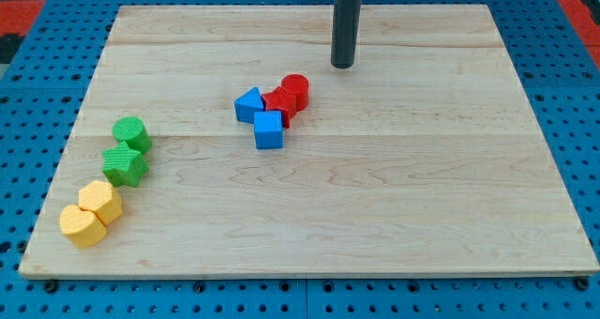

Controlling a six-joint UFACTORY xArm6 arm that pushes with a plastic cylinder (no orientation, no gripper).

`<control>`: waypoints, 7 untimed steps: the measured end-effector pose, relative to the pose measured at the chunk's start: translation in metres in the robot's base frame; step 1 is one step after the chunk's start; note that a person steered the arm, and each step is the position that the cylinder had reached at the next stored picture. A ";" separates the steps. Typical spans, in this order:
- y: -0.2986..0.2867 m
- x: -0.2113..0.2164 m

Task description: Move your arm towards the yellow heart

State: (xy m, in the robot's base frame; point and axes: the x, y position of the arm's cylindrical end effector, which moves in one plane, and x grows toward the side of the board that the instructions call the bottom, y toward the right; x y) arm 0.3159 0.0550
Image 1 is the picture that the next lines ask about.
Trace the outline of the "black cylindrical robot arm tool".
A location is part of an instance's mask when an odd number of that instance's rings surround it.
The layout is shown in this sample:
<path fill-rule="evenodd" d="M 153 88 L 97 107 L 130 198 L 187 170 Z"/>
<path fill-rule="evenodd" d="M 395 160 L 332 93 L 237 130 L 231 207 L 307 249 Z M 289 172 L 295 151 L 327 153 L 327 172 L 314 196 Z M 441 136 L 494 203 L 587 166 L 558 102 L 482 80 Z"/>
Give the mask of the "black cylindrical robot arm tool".
<path fill-rule="evenodd" d="M 334 0 L 331 58 L 335 68 L 354 63 L 362 0 Z"/>

